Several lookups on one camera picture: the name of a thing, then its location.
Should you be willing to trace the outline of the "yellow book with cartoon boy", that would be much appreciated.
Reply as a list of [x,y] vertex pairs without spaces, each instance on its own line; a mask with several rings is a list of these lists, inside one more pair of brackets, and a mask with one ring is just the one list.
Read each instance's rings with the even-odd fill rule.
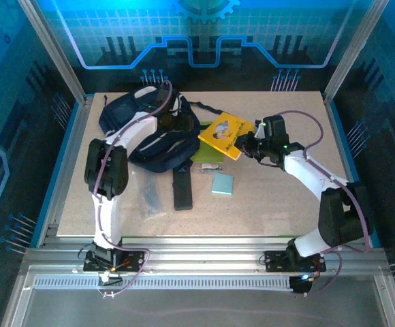
[[236,147],[236,141],[250,131],[255,131],[253,123],[223,112],[198,138],[230,159],[238,160],[242,152]]

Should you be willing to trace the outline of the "navy blue backpack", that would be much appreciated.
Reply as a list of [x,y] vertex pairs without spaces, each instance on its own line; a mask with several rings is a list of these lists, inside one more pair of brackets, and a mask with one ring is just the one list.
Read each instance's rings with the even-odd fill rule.
[[156,112],[159,107],[164,108],[168,103],[180,101],[183,129],[179,131],[157,129],[128,154],[128,160],[132,164],[154,173],[189,167],[191,157],[200,147],[198,135],[210,125],[199,121],[191,108],[194,103],[188,101],[176,89],[172,89],[172,97],[168,103],[158,106],[155,101],[158,88],[166,86],[168,85],[163,83],[160,86],[146,86],[129,92],[106,104],[99,118],[101,130],[106,136],[110,136],[125,124],[132,122],[138,112],[146,114]]

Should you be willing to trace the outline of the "green book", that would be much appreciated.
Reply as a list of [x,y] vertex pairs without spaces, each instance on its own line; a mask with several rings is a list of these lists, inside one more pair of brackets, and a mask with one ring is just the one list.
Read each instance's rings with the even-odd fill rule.
[[224,157],[223,153],[200,140],[200,147],[191,157],[191,160],[194,163],[201,164],[221,164],[224,161]]

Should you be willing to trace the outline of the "light blue notepad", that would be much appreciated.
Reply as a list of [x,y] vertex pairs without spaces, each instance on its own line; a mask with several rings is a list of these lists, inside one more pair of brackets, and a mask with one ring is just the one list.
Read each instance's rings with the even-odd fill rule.
[[223,195],[232,195],[234,177],[229,174],[215,173],[212,182],[212,192]]

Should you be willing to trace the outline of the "black pencil case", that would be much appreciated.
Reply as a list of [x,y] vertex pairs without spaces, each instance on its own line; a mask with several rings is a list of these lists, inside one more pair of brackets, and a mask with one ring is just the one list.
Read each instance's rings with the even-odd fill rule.
[[174,170],[172,177],[174,210],[191,210],[193,208],[193,196],[190,171]]

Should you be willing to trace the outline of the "clear plastic bag of pens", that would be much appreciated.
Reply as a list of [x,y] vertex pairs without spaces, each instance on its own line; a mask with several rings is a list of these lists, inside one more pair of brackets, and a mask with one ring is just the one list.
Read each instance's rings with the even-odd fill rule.
[[166,216],[167,213],[160,198],[157,175],[148,170],[141,170],[139,182],[140,213],[143,220]]

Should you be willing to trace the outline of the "black controller box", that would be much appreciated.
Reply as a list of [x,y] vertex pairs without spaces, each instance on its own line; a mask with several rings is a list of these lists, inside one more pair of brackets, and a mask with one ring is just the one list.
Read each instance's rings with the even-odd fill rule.
[[315,278],[309,275],[294,276],[289,278],[289,286],[295,294],[308,294]]

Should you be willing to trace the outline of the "steel front panel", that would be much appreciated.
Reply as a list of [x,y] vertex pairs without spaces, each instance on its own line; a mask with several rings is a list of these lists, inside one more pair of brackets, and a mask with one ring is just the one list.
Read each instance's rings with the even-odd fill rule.
[[395,327],[389,275],[340,276],[303,296],[271,290],[125,290],[33,288],[32,269],[18,275],[0,327]]

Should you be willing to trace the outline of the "aluminium side rail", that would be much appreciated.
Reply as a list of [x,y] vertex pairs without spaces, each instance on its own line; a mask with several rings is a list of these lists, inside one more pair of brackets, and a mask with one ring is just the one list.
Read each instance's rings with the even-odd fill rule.
[[85,104],[74,105],[39,212],[30,243],[31,248],[41,247],[44,244],[48,226],[61,220],[92,103],[93,96],[90,95]]

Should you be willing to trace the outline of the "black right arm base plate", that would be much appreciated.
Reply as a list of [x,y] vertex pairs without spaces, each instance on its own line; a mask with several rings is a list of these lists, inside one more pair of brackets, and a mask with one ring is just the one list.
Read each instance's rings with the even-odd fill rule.
[[326,272],[326,263],[319,255],[302,257],[290,251],[265,251],[267,273],[318,273]]

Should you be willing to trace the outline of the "aluminium front rail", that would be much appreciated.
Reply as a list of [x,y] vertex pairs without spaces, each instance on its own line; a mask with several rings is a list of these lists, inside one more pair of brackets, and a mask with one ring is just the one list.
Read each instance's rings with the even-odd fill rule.
[[[149,249],[146,274],[154,275],[262,275],[260,255],[267,250],[284,250],[288,237],[271,236],[147,236],[125,237],[124,246]],[[29,248],[20,269],[44,269],[56,273],[82,272],[83,256],[78,252],[89,243],[83,237],[47,237],[43,245]],[[375,276],[391,273],[385,251],[371,249],[358,253],[342,249],[325,256],[331,275],[337,268],[343,276]]]

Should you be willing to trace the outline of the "aluminium left frame post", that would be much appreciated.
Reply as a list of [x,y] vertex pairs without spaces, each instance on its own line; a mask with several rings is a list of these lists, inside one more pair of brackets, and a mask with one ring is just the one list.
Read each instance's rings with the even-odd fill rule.
[[87,95],[36,0],[17,0],[75,100],[85,105]]

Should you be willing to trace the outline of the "aluminium frame post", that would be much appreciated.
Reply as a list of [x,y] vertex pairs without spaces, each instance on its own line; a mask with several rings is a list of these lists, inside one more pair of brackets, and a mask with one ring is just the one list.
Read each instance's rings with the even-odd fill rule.
[[339,61],[330,81],[324,91],[324,102],[329,104],[337,94],[347,74],[355,63],[358,55],[365,47],[373,29],[382,16],[390,0],[371,0],[365,15]]
[[17,0],[75,100],[85,105],[87,95],[36,0]]

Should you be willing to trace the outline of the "aluminium right frame post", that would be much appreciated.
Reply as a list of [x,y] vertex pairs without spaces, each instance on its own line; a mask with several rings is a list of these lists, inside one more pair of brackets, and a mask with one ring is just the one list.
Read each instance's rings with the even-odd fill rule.
[[329,104],[337,94],[347,74],[355,63],[358,55],[365,47],[373,29],[382,16],[390,0],[371,0],[365,15],[339,61],[330,81],[324,91],[324,102]]

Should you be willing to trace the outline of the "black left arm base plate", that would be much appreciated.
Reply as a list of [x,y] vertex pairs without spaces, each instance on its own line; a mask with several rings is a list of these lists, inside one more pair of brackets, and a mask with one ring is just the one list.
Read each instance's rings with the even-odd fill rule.
[[145,259],[143,251],[120,251],[108,249],[107,251],[88,251],[83,261],[84,272],[138,272]]

